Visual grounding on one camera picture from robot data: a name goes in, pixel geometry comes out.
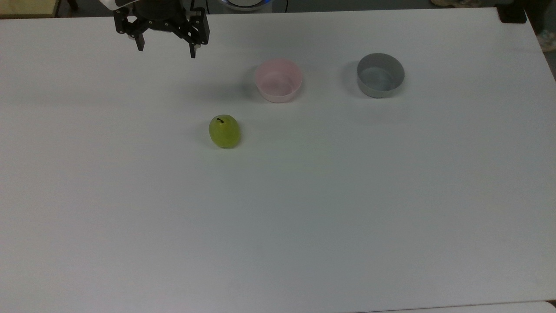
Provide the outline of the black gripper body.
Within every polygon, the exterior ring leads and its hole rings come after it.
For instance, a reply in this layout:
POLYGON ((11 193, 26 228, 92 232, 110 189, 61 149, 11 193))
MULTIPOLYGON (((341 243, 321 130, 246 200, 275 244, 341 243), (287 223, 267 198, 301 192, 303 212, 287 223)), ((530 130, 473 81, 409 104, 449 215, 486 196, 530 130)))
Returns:
POLYGON ((152 30, 172 32, 187 24, 180 0, 138 0, 132 4, 132 11, 137 18, 147 20, 152 30))

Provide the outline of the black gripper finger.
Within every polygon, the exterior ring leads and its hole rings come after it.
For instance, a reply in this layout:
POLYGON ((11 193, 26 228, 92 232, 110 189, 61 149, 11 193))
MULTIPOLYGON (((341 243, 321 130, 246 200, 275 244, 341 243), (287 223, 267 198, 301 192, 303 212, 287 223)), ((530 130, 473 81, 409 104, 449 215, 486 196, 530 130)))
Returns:
POLYGON ((189 54, 196 57, 197 50, 209 43, 210 28, 205 8, 182 10, 172 18, 172 32, 189 44, 189 54))
POLYGON ((143 17, 137 17, 133 22, 129 22, 129 8, 119 8, 114 10, 113 18, 115 23, 115 30, 119 34, 127 34, 131 39, 135 40, 137 49, 144 50, 145 40, 143 33, 149 29, 151 25, 150 20, 143 17))

